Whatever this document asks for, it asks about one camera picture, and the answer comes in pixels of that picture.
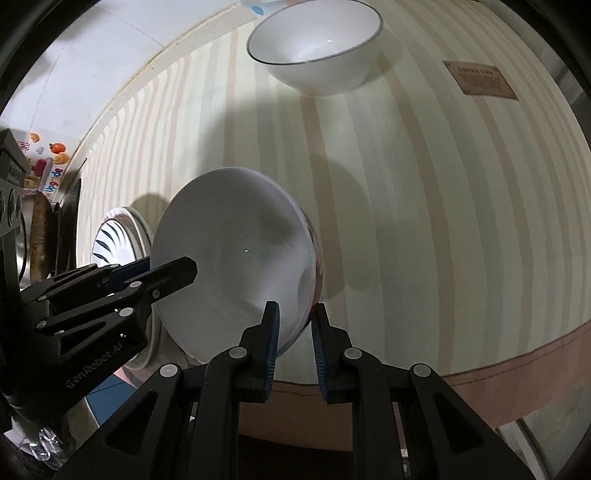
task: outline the bowl rim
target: bowl rim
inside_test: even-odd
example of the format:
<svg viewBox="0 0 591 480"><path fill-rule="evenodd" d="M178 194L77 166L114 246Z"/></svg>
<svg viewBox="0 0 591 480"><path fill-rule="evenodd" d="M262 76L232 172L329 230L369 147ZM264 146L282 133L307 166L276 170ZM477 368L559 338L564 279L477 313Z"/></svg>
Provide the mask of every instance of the bowl rim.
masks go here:
<svg viewBox="0 0 591 480"><path fill-rule="evenodd" d="M258 63L262 63L264 65L282 65L282 66L288 66L288 65L302 65L302 64L306 64L306 63L315 63L317 61L322 61L322 60L327 60L327 59L333 59L335 57L340 57L341 55L344 55L345 53L348 53L350 51L356 50L357 48L361 48L364 45L367 45L369 42L371 42L372 40L374 40L384 29L384 19L382 18L382 15L371 5L366 4L365 2L362 2L360 0L343 0L343 1L349 1L349 2L356 2L358 4L362 4L368 8L370 8L371 10L373 10L376 15L378 16L379 19L379 25L378 28L376 29L376 31L374 32L374 34L367 38L366 40L363 40L361 43L354 45L353 47L347 48L346 50L340 51L338 53L333 53L332 55L326 55L324 57L321 57L319 59L312 59L312 60L302 60L302 61L288 61L288 62L274 62L274 61L265 61L265 60L260 60L258 58L256 58L252 52L251 52L251 39L253 37L253 35L256 33L256 31L259 29L259 27L264 24L266 21L270 20L272 17L274 17L277 14L280 14L281 12L289 9L289 8L294 8L297 7L299 5L303 5L306 4L308 2L316 2L319 0L304 0L303 2L298 2L294 5L289 5L288 7L282 8L281 10L269 15L267 18L263 19L261 21L261 23L259 23L251 32L250 35L248 35L248 39L246 41L246 52L248 53L248 56L250 58L252 58L254 61L257 61Z"/></svg>

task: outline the wall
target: wall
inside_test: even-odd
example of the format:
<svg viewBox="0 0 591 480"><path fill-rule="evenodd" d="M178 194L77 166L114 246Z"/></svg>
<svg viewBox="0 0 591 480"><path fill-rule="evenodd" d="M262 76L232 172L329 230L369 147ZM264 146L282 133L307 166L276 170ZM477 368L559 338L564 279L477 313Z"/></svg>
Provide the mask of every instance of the wall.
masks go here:
<svg viewBox="0 0 591 480"><path fill-rule="evenodd" d="M231 3L102 0L77 19L37 60L0 116L2 127L30 144L28 186L37 187L44 166L49 173L46 163L57 163L50 168L54 186L46 190L53 197L70 157L121 88L164 47ZM52 152L49 143L66 150Z"/></svg>

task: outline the white ceramic bowl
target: white ceramic bowl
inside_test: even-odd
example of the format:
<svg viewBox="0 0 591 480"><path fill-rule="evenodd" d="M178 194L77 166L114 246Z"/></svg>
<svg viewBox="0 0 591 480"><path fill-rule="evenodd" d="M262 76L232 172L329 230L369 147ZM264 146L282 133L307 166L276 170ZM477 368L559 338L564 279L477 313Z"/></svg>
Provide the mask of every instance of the white ceramic bowl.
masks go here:
<svg viewBox="0 0 591 480"><path fill-rule="evenodd" d="M309 0L264 19L246 49L276 79L308 95L352 90L378 55L380 14L356 0Z"/></svg>
<svg viewBox="0 0 591 480"><path fill-rule="evenodd" d="M322 264L305 214L273 180L247 168L207 172L185 185L164 212L152 268L186 255L197 263L188 287L157 302L175 342L200 362L237 345L279 303L278 354L307 324Z"/></svg>

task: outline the sticker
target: sticker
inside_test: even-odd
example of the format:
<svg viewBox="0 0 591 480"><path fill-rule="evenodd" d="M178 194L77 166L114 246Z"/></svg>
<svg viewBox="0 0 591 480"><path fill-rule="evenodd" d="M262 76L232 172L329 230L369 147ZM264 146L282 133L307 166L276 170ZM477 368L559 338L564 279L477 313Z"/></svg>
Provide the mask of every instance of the sticker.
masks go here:
<svg viewBox="0 0 591 480"><path fill-rule="evenodd" d="M486 95L518 100L499 69L466 61L443 62L466 95Z"/></svg>

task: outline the label sticker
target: label sticker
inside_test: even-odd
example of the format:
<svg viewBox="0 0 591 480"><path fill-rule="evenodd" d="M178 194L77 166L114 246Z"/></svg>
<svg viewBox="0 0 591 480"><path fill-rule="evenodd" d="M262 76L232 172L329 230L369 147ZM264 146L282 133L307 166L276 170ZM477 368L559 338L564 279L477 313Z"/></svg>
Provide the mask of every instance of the label sticker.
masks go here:
<svg viewBox="0 0 591 480"><path fill-rule="evenodd" d="M518 100L499 69L466 61L443 62L466 95L487 95Z"/></svg>

